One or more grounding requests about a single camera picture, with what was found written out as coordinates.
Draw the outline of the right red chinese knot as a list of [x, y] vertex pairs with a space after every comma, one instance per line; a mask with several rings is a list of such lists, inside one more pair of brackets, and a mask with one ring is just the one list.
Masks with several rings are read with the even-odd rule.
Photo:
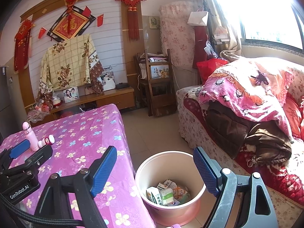
[[147, 0], [115, 0], [121, 1], [127, 5], [127, 24], [129, 40], [139, 40], [139, 23], [138, 23], [138, 9], [137, 4]]

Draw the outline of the sofa with floral cover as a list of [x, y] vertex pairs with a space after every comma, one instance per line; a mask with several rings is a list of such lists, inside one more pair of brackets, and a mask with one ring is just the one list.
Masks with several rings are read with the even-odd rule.
[[303, 227], [303, 66], [240, 58], [176, 93], [189, 147], [236, 174], [259, 172], [280, 227]]

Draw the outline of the grey snack wrapper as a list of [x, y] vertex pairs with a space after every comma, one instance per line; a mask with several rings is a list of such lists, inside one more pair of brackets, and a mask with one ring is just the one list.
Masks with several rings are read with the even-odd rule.
[[165, 186], [167, 186], [168, 188], [171, 188], [171, 189], [176, 189], [177, 188], [177, 184], [171, 180], [166, 180], [164, 183], [163, 183]]

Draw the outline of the pink blanket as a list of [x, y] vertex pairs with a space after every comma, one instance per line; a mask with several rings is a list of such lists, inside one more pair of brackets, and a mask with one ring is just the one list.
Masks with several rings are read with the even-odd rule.
[[198, 102], [218, 101], [257, 123], [273, 120], [288, 139], [303, 139], [303, 109], [292, 90], [301, 72], [302, 66], [280, 58], [240, 58], [208, 77]]

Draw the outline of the red plastic bag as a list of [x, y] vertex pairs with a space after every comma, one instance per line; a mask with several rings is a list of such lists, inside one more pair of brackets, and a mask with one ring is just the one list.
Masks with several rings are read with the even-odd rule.
[[224, 66], [228, 63], [229, 62], [227, 60], [220, 58], [212, 58], [207, 61], [196, 63], [202, 84], [205, 84], [206, 80], [217, 68]]

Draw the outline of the pink floral covered mattress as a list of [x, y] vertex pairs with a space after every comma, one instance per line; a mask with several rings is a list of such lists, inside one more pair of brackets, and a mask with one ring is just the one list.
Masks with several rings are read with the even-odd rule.
[[162, 52], [171, 52], [172, 64], [176, 67], [192, 67], [195, 33], [188, 25], [196, 4], [191, 1], [176, 1], [159, 7], [160, 40]]

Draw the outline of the red fu wall plaque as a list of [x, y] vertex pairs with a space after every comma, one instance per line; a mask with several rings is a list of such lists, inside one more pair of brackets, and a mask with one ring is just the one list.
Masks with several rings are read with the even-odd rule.
[[47, 35], [57, 42], [63, 42], [82, 35], [95, 20], [96, 17], [91, 14], [91, 10], [87, 6], [84, 10], [73, 6], [65, 10], [51, 26]]

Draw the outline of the rainbow medicine box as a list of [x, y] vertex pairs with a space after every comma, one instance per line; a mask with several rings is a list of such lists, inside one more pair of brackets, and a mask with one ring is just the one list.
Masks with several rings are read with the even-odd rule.
[[173, 195], [174, 198], [180, 202], [182, 200], [186, 200], [190, 196], [189, 192], [186, 189], [183, 189], [179, 186], [173, 188]]

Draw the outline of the left red chinese knot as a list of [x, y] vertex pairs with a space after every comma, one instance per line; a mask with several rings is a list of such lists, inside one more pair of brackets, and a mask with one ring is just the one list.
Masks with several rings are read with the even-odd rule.
[[28, 66], [28, 51], [30, 43], [30, 33], [34, 23], [29, 19], [25, 19], [19, 27], [14, 37], [14, 73], [21, 73]]

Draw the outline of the pink floral tablecloth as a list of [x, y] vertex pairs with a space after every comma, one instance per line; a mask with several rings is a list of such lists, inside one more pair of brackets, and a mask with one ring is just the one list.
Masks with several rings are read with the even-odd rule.
[[42, 190], [51, 174], [74, 175], [89, 168], [109, 146], [117, 149], [117, 160], [95, 202], [108, 227], [155, 227], [135, 184], [123, 119], [114, 104], [75, 114], [33, 128], [37, 139], [53, 135], [53, 155], [38, 168], [40, 188], [21, 202], [35, 212]]

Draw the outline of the wooden chair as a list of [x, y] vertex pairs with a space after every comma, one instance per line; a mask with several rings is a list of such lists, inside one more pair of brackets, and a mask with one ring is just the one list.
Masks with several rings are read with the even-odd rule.
[[138, 75], [138, 89], [141, 102], [147, 104], [149, 116], [165, 116], [177, 110], [176, 94], [173, 81], [171, 50], [165, 55], [134, 55]]

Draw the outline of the white milk carton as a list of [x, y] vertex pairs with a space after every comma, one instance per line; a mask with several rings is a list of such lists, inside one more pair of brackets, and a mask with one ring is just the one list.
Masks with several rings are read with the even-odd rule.
[[149, 187], [146, 190], [147, 199], [156, 205], [163, 205], [160, 191], [156, 187]]

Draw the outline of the grey refrigerator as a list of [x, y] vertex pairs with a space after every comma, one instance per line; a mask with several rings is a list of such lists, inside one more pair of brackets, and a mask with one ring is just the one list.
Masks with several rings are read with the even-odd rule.
[[6, 67], [1, 66], [0, 75], [0, 133], [1, 133], [1, 143], [9, 135], [17, 133], [19, 127], [17, 125], [17, 120], [13, 107], [11, 104], [11, 99], [7, 84], [7, 73]]

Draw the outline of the floral cloth covered television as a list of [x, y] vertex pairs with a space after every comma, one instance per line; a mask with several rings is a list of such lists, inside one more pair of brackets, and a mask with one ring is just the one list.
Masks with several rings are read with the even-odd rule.
[[104, 68], [90, 34], [76, 36], [49, 47], [41, 62], [39, 95], [89, 84], [104, 91]]

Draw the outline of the white pink yogurt bottle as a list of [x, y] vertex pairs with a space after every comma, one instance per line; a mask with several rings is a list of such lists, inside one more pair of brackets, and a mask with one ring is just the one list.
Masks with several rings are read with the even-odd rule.
[[39, 148], [42, 148], [46, 145], [52, 145], [55, 143], [55, 138], [52, 134], [42, 138], [40, 141], [38, 141]]

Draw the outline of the brown jacket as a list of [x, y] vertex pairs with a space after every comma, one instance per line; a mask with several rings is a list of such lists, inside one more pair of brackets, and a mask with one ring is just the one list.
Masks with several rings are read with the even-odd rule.
[[245, 144], [256, 147], [255, 161], [261, 165], [282, 163], [292, 155], [291, 141], [273, 120], [249, 121], [218, 101], [210, 101], [205, 121], [210, 137], [232, 159]]

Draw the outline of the pink trash bin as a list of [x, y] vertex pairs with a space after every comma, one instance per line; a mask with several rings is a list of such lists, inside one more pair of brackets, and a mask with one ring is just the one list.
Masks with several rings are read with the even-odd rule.
[[149, 157], [139, 166], [135, 183], [153, 220], [163, 226], [182, 226], [195, 219], [206, 190], [193, 155], [182, 151]]

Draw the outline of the wooden tv cabinet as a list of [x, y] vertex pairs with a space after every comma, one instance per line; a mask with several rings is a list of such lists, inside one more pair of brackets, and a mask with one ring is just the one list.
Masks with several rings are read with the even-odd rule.
[[37, 121], [36, 123], [30, 123], [32, 126], [36, 127], [38, 125], [57, 120], [60, 118], [61, 113], [67, 112], [75, 107], [80, 107], [81, 105], [96, 105], [100, 108], [104, 105], [114, 104], [119, 110], [134, 108], [135, 107], [135, 95], [134, 89], [132, 87], [124, 89], [112, 89], [110, 91], [105, 91], [103, 94], [90, 94], [81, 96], [78, 100], [69, 102], [67, 104], [63, 103], [58, 108], [53, 108], [49, 114], [42, 121]]

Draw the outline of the red chinese knot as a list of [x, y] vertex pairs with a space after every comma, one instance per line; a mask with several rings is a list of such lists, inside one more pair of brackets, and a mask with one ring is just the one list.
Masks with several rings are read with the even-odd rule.
[[14, 37], [14, 73], [21, 73], [28, 66], [28, 51], [30, 43], [30, 33], [34, 23], [29, 19], [25, 19], [19, 27]]
[[147, 0], [115, 0], [121, 1], [127, 5], [127, 24], [129, 40], [139, 40], [139, 23], [138, 23], [138, 9], [137, 4]]

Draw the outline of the framed couple photo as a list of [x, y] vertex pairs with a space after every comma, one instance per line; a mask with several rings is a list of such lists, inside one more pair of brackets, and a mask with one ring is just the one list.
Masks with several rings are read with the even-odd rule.
[[63, 95], [64, 95], [64, 102], [66, 104], [69, 102], [76, 101], [79, 99], [78, 88], [75, 86], [69, 89], [65, 89], [63, 91]]

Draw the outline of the pink thermos bottle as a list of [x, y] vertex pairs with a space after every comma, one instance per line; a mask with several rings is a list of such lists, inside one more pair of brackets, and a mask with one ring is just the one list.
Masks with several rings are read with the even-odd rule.
[[29, 140], [30, 142], [30, 148], [33, 152], [36, 152], [39, 150], [39, 145], [38, 145], [38, 139], [35, 135], [34, 130], [32, 129], [31, 125], [27, 122], [24, 121], [22, 124], [23, 131], [25, 133], [25, 138]]

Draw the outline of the clear plastic bag of items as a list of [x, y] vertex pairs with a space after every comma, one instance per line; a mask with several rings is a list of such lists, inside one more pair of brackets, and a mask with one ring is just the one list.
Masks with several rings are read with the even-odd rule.
[[39, 100], [28, 108], [27, 121], [31, 123], [42, 121], [46, 116], [50, 114], [50, 110], [52, 108], [52, 101], [44, 99]]

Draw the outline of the wedding photo print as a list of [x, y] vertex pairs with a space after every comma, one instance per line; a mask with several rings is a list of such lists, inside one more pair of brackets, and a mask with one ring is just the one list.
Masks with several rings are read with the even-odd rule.
[[98, 77], [98, 81], [103, 86], [103, 91], [115, 89], [114, 73], [113, 71], [104, 72]]

